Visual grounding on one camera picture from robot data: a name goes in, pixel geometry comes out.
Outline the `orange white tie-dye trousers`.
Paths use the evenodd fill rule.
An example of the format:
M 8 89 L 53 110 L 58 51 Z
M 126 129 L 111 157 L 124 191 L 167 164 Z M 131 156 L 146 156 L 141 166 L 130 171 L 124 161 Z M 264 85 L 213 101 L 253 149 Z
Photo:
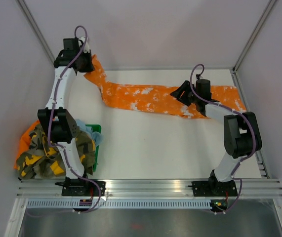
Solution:
M 102 100 L 108 107 L 138 112 L 168 114 L 186 119 L 203 119 L 195 105 L 186 106 L 170 93 L 176 86 L 132 85 L 110 82 L 97 55 L 92 56 L 94 71 L 84 77 L 100 90 Z

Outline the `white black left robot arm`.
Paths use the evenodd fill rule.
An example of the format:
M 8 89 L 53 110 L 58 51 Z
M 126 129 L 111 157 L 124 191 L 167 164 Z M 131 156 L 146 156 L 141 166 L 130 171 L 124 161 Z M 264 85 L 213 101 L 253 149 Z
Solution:
M 49 100 L 37 115 L 48 145 L 57 148 L 62 157 L 65 185 L 73 184 L 73 191 L 85 196 L 90 191 L 90 183 L 76 147 L 79 127 L 68 111 L 68 102 L 77 74 L 92 72 L 94 66 L 87 36 L 64 39 L 63 46 L 54 61 L 54 83 Z

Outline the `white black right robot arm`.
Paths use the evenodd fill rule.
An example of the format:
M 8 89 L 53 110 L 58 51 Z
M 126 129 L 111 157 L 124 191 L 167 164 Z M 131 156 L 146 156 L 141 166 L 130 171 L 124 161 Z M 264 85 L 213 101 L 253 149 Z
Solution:
M 255 113 L 236 111 L 212 99 L 211 85 L 207 79 L 198 79 L 194 84 L 186 80 L 170 96 L 186 106 L 195 104 L 201 115 L 223 124 L 226 152 L 202 187 L 214 196 L 219 196 L 224 191 L 236 191 L 236 171 L 244 160 L 262 148 Z

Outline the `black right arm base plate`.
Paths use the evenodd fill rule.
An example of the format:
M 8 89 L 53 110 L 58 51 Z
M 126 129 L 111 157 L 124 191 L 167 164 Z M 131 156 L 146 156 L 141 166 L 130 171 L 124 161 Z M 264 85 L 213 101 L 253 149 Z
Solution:
M 236 197 L 238 191 L 236 183 L 231 180 L 229 182 L 215 182 L 209 181 L 193 181 L 189 186 L 192 188 L 195 197 Z

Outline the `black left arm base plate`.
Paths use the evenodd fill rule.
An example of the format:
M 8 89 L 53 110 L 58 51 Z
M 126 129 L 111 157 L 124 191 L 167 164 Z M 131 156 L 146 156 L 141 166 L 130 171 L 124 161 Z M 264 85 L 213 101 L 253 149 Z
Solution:
M 56 182 L 55 185 L 62 187 L 62 196 L 65 197 L 98 197 L 104 196 L 106 190 L 106 182 L 93 180 L 98 187 L 88 181 L 81 179 L 66 179 L 64 182 Z

